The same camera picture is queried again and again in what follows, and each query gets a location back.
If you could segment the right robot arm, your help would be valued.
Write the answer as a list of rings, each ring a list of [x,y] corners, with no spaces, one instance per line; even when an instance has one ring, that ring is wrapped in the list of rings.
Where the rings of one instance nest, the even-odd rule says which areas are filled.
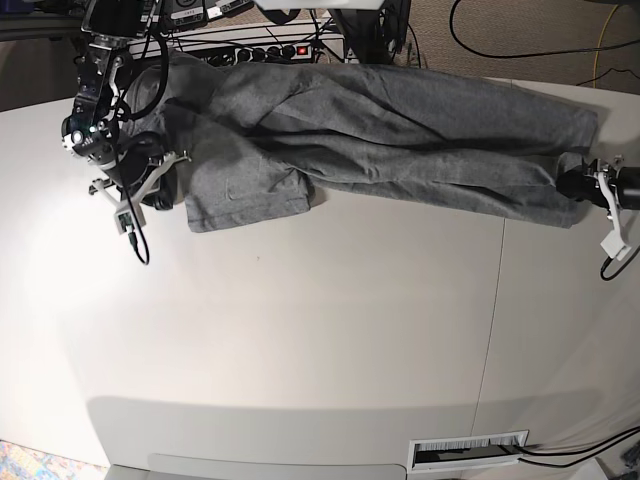
[[[168,83],[169,50],[164,1],[91,1],[83,19],[87,36],[77,61],[78,92],[71,114],[61,125],[64,148],[71,155],[98,167],[106,184],[116,187],[121,197],[142,194],[141,203],[160,211],[173,208],[177,177],[173,168],[151,182],[143,183],[165,162],[170,153],[166,135],[153,130],[123,133],[158,108]],[[127,100],[137,78],[129,43],[155,40],[160,47],[160,80],[153,98],[134,111]]]

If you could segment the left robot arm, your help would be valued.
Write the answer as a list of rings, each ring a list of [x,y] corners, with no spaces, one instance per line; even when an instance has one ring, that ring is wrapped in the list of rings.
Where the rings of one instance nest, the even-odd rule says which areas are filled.
[[[601,159],[594,159],[589,164],[583,161],[580,166],[559,176],[556,190],[571,200],[587,201],[611,212],[598,179],[598,175],[602,174],[616,207],[620,210],[638,211],[639,168],[622,166],[623,160],[622,156],[617,156],[612,163]]]

